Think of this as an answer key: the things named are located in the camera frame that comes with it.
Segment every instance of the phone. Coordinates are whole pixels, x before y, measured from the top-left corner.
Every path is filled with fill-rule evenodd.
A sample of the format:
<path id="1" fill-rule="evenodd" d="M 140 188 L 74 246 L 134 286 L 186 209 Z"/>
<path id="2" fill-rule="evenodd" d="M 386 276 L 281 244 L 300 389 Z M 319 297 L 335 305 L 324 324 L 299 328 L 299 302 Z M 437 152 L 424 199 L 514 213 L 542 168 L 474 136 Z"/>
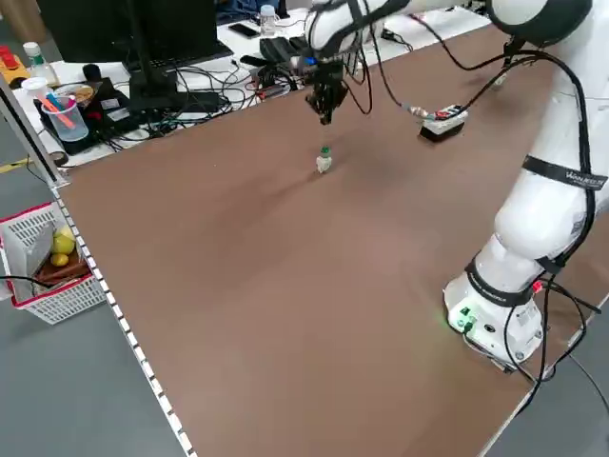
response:
<path id="1" fill-rule="evenodd" d="M 248 26 L 244 26 L 243 24 L 233 24 L 232 26 L 228 26 L 228 28 L 247 38 L 255 38 L 260 36 L 258 31 L 251 29 Z"/>

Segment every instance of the white desk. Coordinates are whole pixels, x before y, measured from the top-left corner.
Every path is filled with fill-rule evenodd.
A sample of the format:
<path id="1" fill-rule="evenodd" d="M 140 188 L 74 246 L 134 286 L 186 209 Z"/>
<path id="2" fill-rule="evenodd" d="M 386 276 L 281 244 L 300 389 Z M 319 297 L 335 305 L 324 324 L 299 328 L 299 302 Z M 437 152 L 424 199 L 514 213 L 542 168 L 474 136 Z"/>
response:
<path id="1" fill-rule="evenodd" d="M 279 25 L 282 26 L 278 28 L 279 33 L 286 37 L 302 35 L 304 33 L 305 24 L 304 22 L 297 21 L 306 18 L 307 10 L 297 9 L 291 10 L 289 13 L 291 16 L 290 18 L 284 19 L 283 21 L 279 22 Z M 424 19 L 443 38 L 452 38 L 454 36 L 467 33 L 471 30 L 479 29 L 489 24 L 488 19 L 461 8 L 456 8 L 453 11 L 430 11 L 424 16 Z M 256 28 L 256 26 L 254 26 L 252 23 L 247 21 L 244 22 L 246 22 L 248 26 Z M 385 28 L 395 33 L 398 33 L 406 42 L 412 45 L 415 50 L 436 43 L 436 39 L 431 35 L 431 33 L 429 33 L 417 22 L 404 16 L 394 16 L 388 18 L 385 22 Z M 213 60 L 210 62 L 204 62 L 202 64 L 197 65 L 197 67 L 204 70 L 225 71 L 225 77 L 228 77 L 228 75 L 235 70 L 234 65 L 231 63 L 232 60 L 239 62 L 239 59 L 243 55 L 259 54 L 260 39 L 244 38 L 243 36 L 230 30 L 228 28 L 228 25 L 224 25 L 218 28 L 218 39 L 221 40 L 224 44 L 226 44 L 229 48 L 231 48 L 234 52 L 234 55 Z M 379 47 L 381 59 L 383 61 L 407 53 L 407 49 L 405 46 L 399 45 L 397 43 L 388 42 L 385 40 L 379 40 Z M 371 48 L 370 45 L 364 46 L 364 52 L 366 54 L 366 60 L 369 64 L 374 65 L 377 63 L 376 54 L 374 52 L 374 49 Z M 108 63 L 98 65 L 102 71 L 102 75 L 110 78 L 116 88 L 128 96 L 129 75 L 123 65 L 121 63 Z M 85 76 L 82 72 L 82 64 L 55 62 L 53 63 L 53 67 L 55 68 L 55 71 L 57 72 L 59 80 L 62 84 L 75 83 L 85 80 Z M 250 69 L 250 66 L 240 64 L 240 68 L 238 72 L 235 73 L 235 76 L 233 78 L 238 77 L 240 80 L 245 78 L 248 75 L 248 69 Z M 183 73 L 183 75 L 186 79 L 189 89 L 211 89 L 208 78 L 192 73 Z M 216 74 L 216 76 L 218 76 L 220 79 L 223 79 L 222 74 Z M 242 89 L 249 95 L 253 94 L 251 90 L 246 88 L 245 84 L 246 82 L 243 82 L 242 85 L 235 87 Z M 16 90 L 14 94 L 20 105 L 26 112 L 26 115 L 28 116 L 29 121 L 32 123 L 35 130 L 41 131 L 43 129 L 43 125 L 40 121 L 38 112 L 36 111 L 31 98 L 29 98 L 29 96 L 23 89 Z M 238 101 L 240 97 L 241 95 L 237 92 L 235 92 L 234 95 L 229 96 L 229 98 L 235 102 Z M 189 116 L 191 117 L 193 116 L 193 114 L 185 114 L 182 118 L 186 119 Z M 138 130 L 130 133 L 129 135 L 127 135 L 127 137 L 133 139 L 145 139 L 146 134 L 142 130 Z M 45 145 L 45 148 L 47 148 L 47 151 L 55 151 L 61 149 L 58 143 L 48 132 L 42 131 L 40 133 L 40 138 L 43 144 Z M 138 144 L 137 142 L 124 141 L 117 141 L 117 143 L 123 148 L 130 148 Z M 102 157 L 106 157 L 113 153 L 114 151 L 108 146 L 100 145 L 95 148 L 91 148 L 84 152 L 81 152 L 80 154 L 70 156 L 67 165 L 70 167 L 77 167 L 79 165 L 92 162 Z"/>

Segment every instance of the desk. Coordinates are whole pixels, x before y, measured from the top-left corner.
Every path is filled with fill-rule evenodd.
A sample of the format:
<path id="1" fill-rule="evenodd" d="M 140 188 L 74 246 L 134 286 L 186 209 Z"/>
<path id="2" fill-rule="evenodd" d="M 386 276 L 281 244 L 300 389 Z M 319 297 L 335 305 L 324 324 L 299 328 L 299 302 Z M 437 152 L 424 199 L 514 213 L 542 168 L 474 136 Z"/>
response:
<path id="1" fill-rule="evenodd" d="M 450 46 L 479 62 L 504 41 L 486 28 Z M 442 107 L 497 68 L 461 72 L 435 46 L 385 70 L 398 96 Z M 490 236 L 550 78 L 515 71 L 437 146 L 373 69 L 368 117 L 348 98 L 323 128 L 292 93 L 74 171 L 60 205 L 186 451 L 471 457 L 492 441 L 530 386 L 450 330 L 442 287 Z M 268 125 L 282 127 L 255 134 Z M 323 177 L 321 138 L 335 158 Z M 560 276 L 592 303 L 609 284 L 608 222 Z M 556 360 L 578 319 L 552 308 Z"/>
<path id="2" fill-rule="evenodd" d="M 297 9 L 292 10 L 289 13 L 291 15 L 290 18 L 280 21 L 280 34 L 284 36 L 302 35 L 304 32 L 304 23 L 297 21 L 306 18 L 307 10 Z M 429 22 L 429 24 L 438 31 L 441 36 L 446 38 L 460 35 L 462 33 L 467 33 L 471 30 L 486 26 L 489 23 L 488 19 L 478 16 L 477 14 L 474 14 L 471 11 L 463 10 L 461 8 L 457 8 L 454 11 L 431 11 L 426 14 L 425 18 Z M 252 28 L 256 28 L 256 26 L 251 23 L 247 24 Z M 286 25 L 290 24 L 294 25 L 292 27 L 285 27 Z M 406 39 L 406 41 L 408 41 L 415 49 L 420 49 L 429 46 L 435 42 L 435 38 L 423 27 L 403 16 L 395 16 L 389 18 L 387 20 L 386 27 L 402 35 L 404 39 Z M 217 59 L 211 62 L 205 62 L 197 65 L 197 67 L 211 71 L 225 71 L 226 74 L 224 77 L 226 77 L 229 75 L 230 72 L 235 70 L 234 66 L 230 63 L 231 60 L 234 59 L 238 62 L 243 55 L 255 55 L 259 53 L 260 39 L 257 38 L 248 40 L 242 37 L 241 35 L 231 31 L 228 28 L 228 25 L 224 25 L 218 28 L 218 39 L 220 39 L 229 48 L 231 48 L 234 51 L 234 55 L 222 59 Z M 381 57 L 383 60 L 388 60 L 406 53 L 405 47 L 396 43 L 379 40 L 379 44 L 381 47 Z M 371 64 L 376 62 L 376 56 L 374 55 L 374 51 L 371 49 L 366 50 L 366 58 Z M 119 89 L 125 95 L 128 96 L 127 82 L 129 79 L 129 75 L 123 65 L 120 63 L 98 65 L 100 66 L 102 74 L 110 78 L 110 80 L 112 81 L 112 83 L 114 83 L 117 89 Z M 62 84 L 74 83 L 78 81 L 83 81 L 85 79 L 85 76 L 82 73 L 82 64 L 55 62 L 53 63 L 53 67 L 55 68 Z M 244 78 L 245 76 L 247 76 L 247 69 L 250 68 L 250 66 L 242 65 L 239 72 L 236 73 L 236 76 L 240 79 Z M 209 81 L 207 78 L 188 73 L 184 73 L 184 76 L 187 80 L 187 84 L 190 89 L 210 89 Z M 251 94 L 251 90 L 247 89 L 245 84 L 246 83 L 243 82 L 242 85 L 236 87 L 243 89 L 248 94 Z M 35 110 L 31 99 L 28 97 L 25 91 L 19 89 L 16 90 L 14 94 L 17 97 L 17 100 L 19 101 L 23 110 L 26 112 L 26 115 L 28 116 L 30 122 L 32 123 L 36 131 L 42 130 L 42 123 L 40 122 L 38 113 Z M 144 139 L 146 138 L 146 135 L 143 134 L 141 131 L 135 131 L 129 134 L 128 137 Z M 55 151 L 61 149 L 61 147 L 57 144 L 57 142 L 48 132 L 43 131 L 40 134 L 40 138 L 47 151 Z M 131 148 L 132 146 L 134 146 L 133 142 L 117 141 L 117 143 L 120 144 L 120 146 L 122 146 L 123 148 Z M 67 166 L 77 167 L 85 163 L 98 160 L 102 157 L 109 156 L 113 153 L 114 151 L 108 146 L 100 145 L 96 148 L 89 149 L 80 154 L 70 156 Z"/>

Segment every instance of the red and white basket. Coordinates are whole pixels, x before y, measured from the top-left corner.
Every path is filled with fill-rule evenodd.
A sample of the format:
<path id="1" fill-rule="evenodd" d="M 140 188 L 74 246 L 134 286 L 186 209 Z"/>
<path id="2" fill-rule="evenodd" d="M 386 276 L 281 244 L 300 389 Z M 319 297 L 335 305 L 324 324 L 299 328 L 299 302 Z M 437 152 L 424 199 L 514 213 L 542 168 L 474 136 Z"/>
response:
<path id="1" fill-rule="evenodd" d="M 7 275 L 27 276 L 27 250 L 49 223 L 59 226 L 66 223 L 56 203 L 46 203 L 0 220 L 0 256 Z M 7 281 L 7 285 L 15 308 L 25 309 L 52 325 L 106 299 L 92 274 L 35 296 L 31 284 L 26 281 Z"/>

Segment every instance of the yellow fruit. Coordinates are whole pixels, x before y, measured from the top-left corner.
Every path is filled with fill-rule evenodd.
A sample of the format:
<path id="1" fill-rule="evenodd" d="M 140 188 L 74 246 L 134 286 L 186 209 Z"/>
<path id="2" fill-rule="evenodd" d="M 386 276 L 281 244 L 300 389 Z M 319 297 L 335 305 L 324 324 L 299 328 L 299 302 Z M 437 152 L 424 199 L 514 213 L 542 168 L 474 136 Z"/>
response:
<path id="1" fill-rule="evenodd" d="M 76 241 L 76 238 L 74 238 L 74 234 L 72 233 L 72 230 L 70 230 L 68 226 L 63 226 L 60 229 L 56 230 L 55 233 L 53 234 L 53 236 L 54 237 L 65 236 L 66 238 L 68 238 L 72 241 Z"/>
<path id="2" fill-rule="evenodd" d="M 68 264 L 69 258 L 66 254 L 53 254 L 50 256 L 50 262 L 56 267 L 64 267 Z"/>
<path id="3" fill-rule="evenodd" d="M 59 235 L 53 238 L 53 246 L 50 251 L 53 254 L 70 255 L 75 247 L 76 243 L 64 235 Z"/>

